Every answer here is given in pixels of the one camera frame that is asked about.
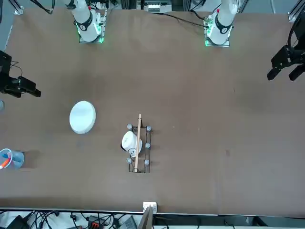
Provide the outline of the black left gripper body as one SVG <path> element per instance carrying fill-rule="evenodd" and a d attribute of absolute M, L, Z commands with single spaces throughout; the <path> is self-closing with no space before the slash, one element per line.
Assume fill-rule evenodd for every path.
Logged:
<path fill-rule="evenodd" d="M 291 44 L 292 35 L 296 37 L 296 45 Z M 305 17 L 298 16 L 289 32 L 289 63 L 305 62 Z"/>

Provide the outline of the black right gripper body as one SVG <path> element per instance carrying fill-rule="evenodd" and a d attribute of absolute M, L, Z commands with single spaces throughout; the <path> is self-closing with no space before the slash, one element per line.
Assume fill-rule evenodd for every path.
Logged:
<path fill-rule="evenodd" d="M 0 92 L 2 93 L 3 89 L 15 89 L 16 87 L 13 83 L 15 78 L 9 76 L 11 64 L 11 56 L 5 52 L 0 52 Z"/>

